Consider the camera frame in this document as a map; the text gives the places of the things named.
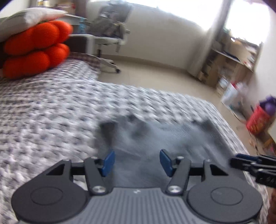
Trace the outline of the person's right hand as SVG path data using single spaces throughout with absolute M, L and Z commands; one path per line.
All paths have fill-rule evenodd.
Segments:
M 267 215 L 268 224 L 276 224 L 276 190 L 273 189 L 270 199 L 270 208 Z

